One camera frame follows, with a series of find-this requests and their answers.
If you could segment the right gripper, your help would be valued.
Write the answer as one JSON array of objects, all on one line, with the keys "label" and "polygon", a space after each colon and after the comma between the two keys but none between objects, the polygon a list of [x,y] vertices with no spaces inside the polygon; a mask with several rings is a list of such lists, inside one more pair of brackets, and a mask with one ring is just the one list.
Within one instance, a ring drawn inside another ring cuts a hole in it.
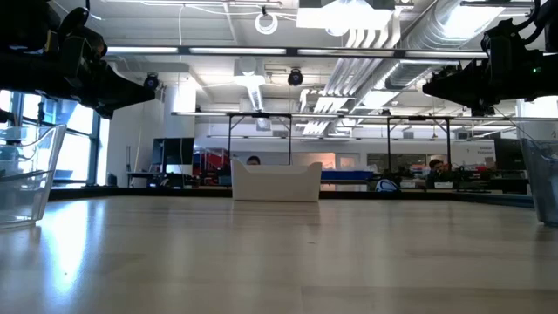
[{"label": "right gripper", "polygon": [[502,20],[481,42],[488,60],[482,65],[448,65],[422,86],[425,95],[467,107],[472,116],[495,114],[494,103],[532,101],[557,94],[557,54],[529,50],[518,26]]}]

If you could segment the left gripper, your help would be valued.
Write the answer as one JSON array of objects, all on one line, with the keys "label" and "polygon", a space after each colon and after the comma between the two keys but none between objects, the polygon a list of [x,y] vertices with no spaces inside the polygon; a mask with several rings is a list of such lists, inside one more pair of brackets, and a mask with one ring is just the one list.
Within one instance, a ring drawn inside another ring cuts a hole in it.
[{"label": "left gripper", "polygon": [[69,85],[68,96],[79,99],[104,119],[111,119],[121,108],[154,100],[153,90],[101,64],[107,45],[99,33],[86,26],[89,16],[89,8],[70,11],[52,32],[57,48],[45,49],[58,59],[58,69]]}]

